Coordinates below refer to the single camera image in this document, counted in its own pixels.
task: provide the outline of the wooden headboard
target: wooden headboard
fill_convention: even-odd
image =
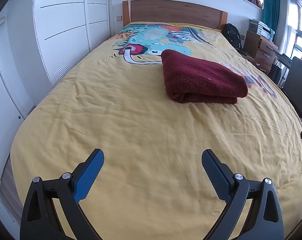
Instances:
[[[130,22],[189,23],[212,29],[227,24],[228,13],[200,4],[172,0],[123,1],[123,26]]]

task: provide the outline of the light switch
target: light switch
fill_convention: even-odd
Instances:
[[[2,25],[3,23],[5,23],[5,16],[0,19],[0,25]]]

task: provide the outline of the burgundy folded towel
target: burgundy folded towel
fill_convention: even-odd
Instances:
[[[235,104],[248,94],[242,76],[208,60],[166,49],[161,54],[167,95],[179,103]]]

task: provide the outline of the printed lettering on bedspread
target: printed lettering on bedspread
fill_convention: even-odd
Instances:
[[[119,55],[128,63],[147,65],[162,64],[161,53],[165,49],[172,49],[191,55],[191,50],[184,46],[185,42],[203,43],[213,46],[205,40],[207,38],[200,29],[191,27],[177,27],[167,24],[130,24],[112,39],[119,40],[113,46],[119,48]],[[139,61],[142,55],[155,55],[159,61]]]
[[[269,84],[264,80],[264,78],[261,75],[255,76],[250,71],[238,69],[234,65],[225,64],[222,62],[219,62],[219,64],[225,66],[226,68],[230,69],[231,71],[233,71],[238,75],[242,75],[247,83],[248,88],[252,88],[253,86],[262,88],[262,91],[265,94],[269,94],[274,99],[277,99],[276,93],[272,90],[272,88],[269,86]]]

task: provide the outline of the textured blue pad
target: textured blue pad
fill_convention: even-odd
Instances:
[[[229,202],[232,197],[230,193],[230,184],[220,168],[216,165],[207,151],[202,153],[201,161],[219,199]]]
[[[81,199],[85,199],[87,197],[93,182],[103,166],[103,163],[104,154],[99,150],[75,183],[73,198],[76,203],[79,203]]]

